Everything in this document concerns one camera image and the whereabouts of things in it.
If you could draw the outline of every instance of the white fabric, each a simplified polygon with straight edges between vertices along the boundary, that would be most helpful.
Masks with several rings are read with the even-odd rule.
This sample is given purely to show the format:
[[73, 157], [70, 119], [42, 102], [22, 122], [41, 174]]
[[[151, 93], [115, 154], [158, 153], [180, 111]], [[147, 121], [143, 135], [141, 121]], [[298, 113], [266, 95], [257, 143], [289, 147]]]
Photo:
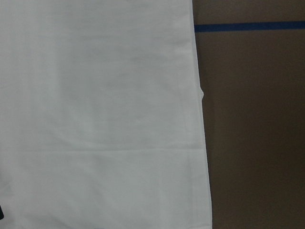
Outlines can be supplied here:
[[190, 0], [0, 0], [0, 229], [210, 229]]

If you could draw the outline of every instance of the fabric bump on edge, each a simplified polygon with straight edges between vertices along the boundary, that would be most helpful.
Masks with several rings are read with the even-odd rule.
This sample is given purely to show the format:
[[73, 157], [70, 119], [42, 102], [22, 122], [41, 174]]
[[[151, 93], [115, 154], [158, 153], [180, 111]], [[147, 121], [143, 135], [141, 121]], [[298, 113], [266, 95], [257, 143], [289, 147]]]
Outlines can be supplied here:
[[192, 1], [0, 6], [0, 228], [212, 228]]

